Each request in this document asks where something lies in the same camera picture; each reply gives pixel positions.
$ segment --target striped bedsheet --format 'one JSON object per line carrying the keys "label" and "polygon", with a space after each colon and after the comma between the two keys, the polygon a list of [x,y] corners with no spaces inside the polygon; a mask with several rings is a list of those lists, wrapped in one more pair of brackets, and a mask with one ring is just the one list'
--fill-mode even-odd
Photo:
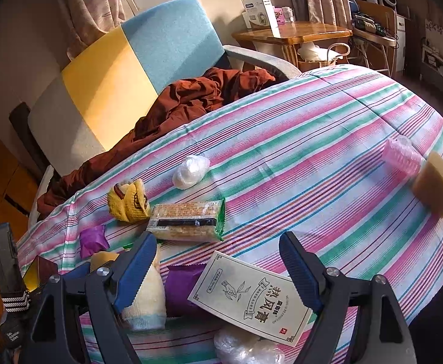
{"label": "striped bedsheet", "polygon": [[[36,255],[61,272],[81,263],[79,232],[106,224],[111,250],[140,232],[110,217],[107,192],[142,178],[151,204],[226,199],[224,242],[161,247],[168,265],[208,261],[220,250],[287,274],[278,253],[283,231],[306,250],[351,277],[381,273],[390,280],[408,322],[443,284],[443,219],[412,195],[405,177],[384,165],[383,144],[406,135],[426,156],[443,156],[443,118],[408,89],[363,67],[338,65],[307,72],[180,127],[137,152],[79,191],[19,243],[22,271]],[[183,158],[211,161],[203,181],[188,190],[172,185]],[[356,310],[347,315],[334,362],[342,362]],[[94,362],[101,362],[88,316],[81,319]],[[295,348],[282,346],[292,362]],[[217,319],[174,319],[160,332],[131,334],[143,363],[215,363]]]}

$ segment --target screw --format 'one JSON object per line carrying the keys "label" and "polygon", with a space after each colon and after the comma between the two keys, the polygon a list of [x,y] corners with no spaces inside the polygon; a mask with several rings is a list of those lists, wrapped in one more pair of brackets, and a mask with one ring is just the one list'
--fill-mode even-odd
{"label": "screw", "polygon": [[51,275],[49,277],[49,281],[52,283],[58,283],[60,281],[61,277],[58,274]]}
{"label": "screw", "polygon": [[330,276],[330,277],[337,277],[340,275],[340,271],[339,269],[335,268],[335,267],[328,267],[326,269],[326,273]]}
{"label": "screw", "polygon": [[375,276],[375,281],[377,283],[381,283],[381,284],[386,284],[387,283],[387,279],[383,275]]}
{"label": "screw", "polygon": [[110,273],[110,269],[109,267],[100,267],[97,270],[97,275],[101,276],[101,277],[105,277]]}

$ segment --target crumpled brown blanket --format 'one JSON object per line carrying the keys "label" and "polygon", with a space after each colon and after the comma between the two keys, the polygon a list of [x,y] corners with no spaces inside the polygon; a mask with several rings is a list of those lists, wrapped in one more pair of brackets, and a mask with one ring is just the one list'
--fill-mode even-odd
{"label": "crumpled brown blanket", "polygon": [[37,202],[39,220],[48,216],[78,190],[156,139],[275,83],[275,78],[263,69],[241,72],[213,67],[201,77],[170,84],[157,97],[147,116],[141,117],[133,130],[112,149],[92,157],[78,170],[50,183],[47,192]]}

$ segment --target clear plastic wrap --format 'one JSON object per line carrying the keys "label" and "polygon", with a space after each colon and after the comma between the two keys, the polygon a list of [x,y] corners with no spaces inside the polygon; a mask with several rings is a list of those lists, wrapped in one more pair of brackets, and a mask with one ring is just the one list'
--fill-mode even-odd
{"label": "clear plastic wrap", "polygon": [[158,239],[218,242],[223,239],[225,200],[157,204],[146,228]]}
{"label": "clear plastic wrap", "polygon": [[181,190],[200,182],[210,169],[210,161],[203,156],[187,156],[172,176],[172,183]]}
{"label": "clear plastic wrap", "polygon": [[284,364],[285,355],[277,344],[226,325],[214,338],[216,355],[223,364]]}

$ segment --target crumpled plastic bag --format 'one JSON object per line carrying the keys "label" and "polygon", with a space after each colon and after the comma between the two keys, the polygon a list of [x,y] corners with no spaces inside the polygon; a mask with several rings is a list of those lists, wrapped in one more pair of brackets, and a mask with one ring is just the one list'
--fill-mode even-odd
{"label": "crumpled plastic bag", "polygon": [[210,169],[210,161],[203,156],[187,156],[172,176],[172,183],[181,190],[200,182]]}
{"label": "crumpled plastic bag", "polygon": [[214,338],[216,355],[223,364],[284,364],[277,344],[233,325],[220,329]]}

